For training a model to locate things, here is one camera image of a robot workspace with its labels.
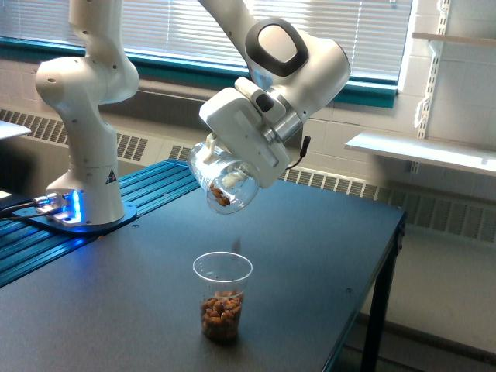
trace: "wall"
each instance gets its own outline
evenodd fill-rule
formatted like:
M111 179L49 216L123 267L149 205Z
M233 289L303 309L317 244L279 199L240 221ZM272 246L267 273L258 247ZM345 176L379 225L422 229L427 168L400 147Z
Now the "wall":
M436 3L419 0L412 15L413 29L435 32L439 17ZM496 37L494 0L452 3L449 34ZM496 201L496 180L492 177L426 165L421 165L418 174L411 174L407 162L344 150L344 143L364 129L415 135L413 118L424 94L430 52L426 41L410 40L406 53L394 109L338 103L325 107L305 125L304 134L312 136L312 145L302 165ZM51 112L34 89L36 68L36 63L0 60L0 107ZM446 45L429 136L496 149L495 79L496 49ZM169 84L150 81L142 81L141 86L147 91L174 90ZM198 125L198 105L213 92L193 87L175 89L176 96L190 97L183 105L160 105L167 102L167 96L142 92L126 104L110 108L110 122L158 136L200 139L205 130ZM496 353L494 267L493 246L410 229L398 259L388 320Z
M434 33L439 18L436 1L420 0L413 29ZM452 0L448 34L496 37L493 0ZM384 160L344 150L343 144L364 129L414 136L417 104L423 98L430 67L425 40L410 40L402 70L402 87L393 110L336 103L319 120L305 126L315 139L306 164L338 174L387 178L442 191L495 200L493 177L422 165L411 174L403 161ZM496 148L496 48L446 44L429 121L428 136Z

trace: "white shelf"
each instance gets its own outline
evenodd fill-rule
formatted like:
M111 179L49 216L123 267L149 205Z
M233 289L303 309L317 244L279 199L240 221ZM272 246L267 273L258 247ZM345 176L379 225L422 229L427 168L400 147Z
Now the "white shelf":
M362 132L346 144L350 150L496 176L496 152L407 136Z
M496 47L496 39L484 39L484 38L465 37L465 36L446 36L446 35L436 35L435 33L413 33L412 38L443 41L447 43L478 45L481 47L485 47L485 46Z
M17 124L12 124L11 122L3 122L0 120L0 140L5 138L22 136L23 134L31 133L31 131L25 126L18 126Z

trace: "heater vent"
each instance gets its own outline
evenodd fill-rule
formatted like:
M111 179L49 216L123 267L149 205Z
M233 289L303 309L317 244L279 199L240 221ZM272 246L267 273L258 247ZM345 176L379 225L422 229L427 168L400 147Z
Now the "heater vent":
M174 145L170 151L169 159L186 161L188 160L190 152L190 147Z
M0 120L31 129L28 137L51 143L67 145L67 131L60 120L28 115L22 112L0 110ZM148 139L117 133L117 156L122 159L141 161Z
M300 178L298 179L299 184L309 184L312 174L310 172L301 172Z
M407 223L411 225L495 243L496 207L480 205L469 198L450 199L435 191L410 191L401 185L384 188L365 180L302 167L286 170L279 179L394 205L407 212Z

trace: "window blinds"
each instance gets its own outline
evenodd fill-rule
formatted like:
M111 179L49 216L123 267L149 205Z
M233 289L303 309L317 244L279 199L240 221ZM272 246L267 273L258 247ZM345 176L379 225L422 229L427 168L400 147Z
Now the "window blinds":
M245 0L258 19L278 16L337 41L355 78L398 79L412 0ZM126 50L231 67L243 59L197 0L124 0ZM81 45L68 0L0 0L0 36Z

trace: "dark gray tabletop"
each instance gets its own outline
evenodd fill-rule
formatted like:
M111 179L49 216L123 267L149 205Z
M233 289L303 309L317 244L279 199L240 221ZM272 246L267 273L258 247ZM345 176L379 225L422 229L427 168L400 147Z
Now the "dark gray tabletop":
M311 371L335 355L403 213L279 182L217 215L194 191L0 289L0 371ZM201 334L192 262L253 263L239 339Z

